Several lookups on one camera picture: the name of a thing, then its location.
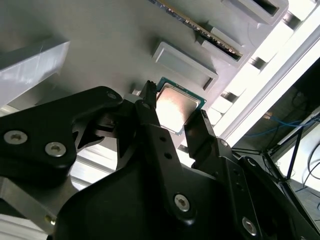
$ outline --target screw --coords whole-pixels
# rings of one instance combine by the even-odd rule
[[[50,142],[45,146],[45,152],[51,157],[62,157],[66,153],[65,145],[60,142]]]
[[[257,235],[257,229],[255,225],[248,218],[246,217],[242,218],[242,225],[249,234],[251,234],[252,236]]]
[[[254,166],[254,167],[256,166],[256,165],[252,162],[252,160],[251,160],[250,158],[247,158],[246,160],[247,160],[248,163],[250,163],[252,166]]]
[[[225,147],[228,147],[228,143],[225,141],[225,140],[220,140],[220,143],[225,146]]]
[[[24,132],[18,130],[6,132],[3,138],[6,143],[13,145],[23,144],[28,140],[28,136]]]
[[[56,225],[56,221],[51,217],[51,216],[49,216],[49,215],[46,215],[45,217],[44,217],[44,219],[48,222],[48,223],[50,223],[51,225]]]
[[[116,99],[117,96],[114,95],[113,93],[108,93],[108,97],[111,98],[111,99]]]
[[[188,199],[181,194],[175,195],[174,203],[182,212],[188,212],[190,209],[190,203]]]
[[[147,103],[143,103],[142,105],[143,105],[145,108],[150,109],[149,104],[147,104]]]

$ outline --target processor chip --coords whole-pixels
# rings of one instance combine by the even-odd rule
[[[181,135],[191,114],[206,103],[202,97],[163,77],[157,86],[156,113],[162,127]]]

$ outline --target bright light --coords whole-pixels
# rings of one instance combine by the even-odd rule
[[[227,99],[223,98],[222,96],[219,96],[211,107],[217,110],[218,112],[225,114],[231,106],[232,102],[229,102]]]
[[[283,21],[280,21],[256,50],[252,58],[255,59],[256,57],[259,57],[266,63],[270,62],[293,33],[294,31],[290,27],[288,27]]]
[[[226,87],[225,91],[239,97],[247,89],[248,84],[254,83],[257,80],[259,73],[259,69],[250,63],[246,63],[229,86]]]
[[[212,107],[210,107],[206,113],[212,125],[216,125],[219,122],[219,120],[222,118],[222,114],[214,110]]]
[[[289,0],[289,12],[301,21],[305,20],[316,6],[313,0]]]

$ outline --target blue cable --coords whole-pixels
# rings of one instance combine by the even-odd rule
[[[290,122],[289,124],[293,125],[293,124],[297,124],[297,123],[301,123],[301,121],[293,121],[293,122]],[[258,137],[258,136],[262,136],[262,135],[265,135],[265,134],[268,134],[268,133],[271,133],[275,130],[277,130],[278,128],[283,128],[283,127],[292,127],[292,126],[288,126],[288,125],[280,125],[279,127],[275,127],[275,128],[272,128],[270,130],[267,130],[267,131],[263,131],[263,132],[260,132],[260,133],[256,133],[256,134],[246,134],[245,136],[246,137]]]
[[[314,123],[314,120],[315,118],[312,118],[309,122],[307,122],[306,124],[302,124],[302,125],[296,125],[296,124],[293,124],[293,123],[287,123],[287,122],[284,122],[284,121],[281,121],[279,118],[275,117],[275,116],[270,116],[270,119],[282,124],[282,125],[285,125],[285,126],[288,126],[288,127],[306,127],[306,126],[309,126],[310,124],[313,124]]]

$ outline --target metal bracket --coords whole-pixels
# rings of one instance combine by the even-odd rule
[[[137,137],[146,163],[155,173],[164,207],[178,222],[191,225],[197,211],[170,133],[161,128],[154,106],[138,100],[135,109],[140,124]]]
[[[215,177],[224,187],[237,231],[246,239],[262,239],[244,171],[230,146],[215,137],[204,110],[197,111],[184,128],[189,155],[195,160],[192,167]]]
[[[54,232],[60,209],[77,192],[70,177],[53,189],[43,189],[0,177],[0,199],[49,235]]]

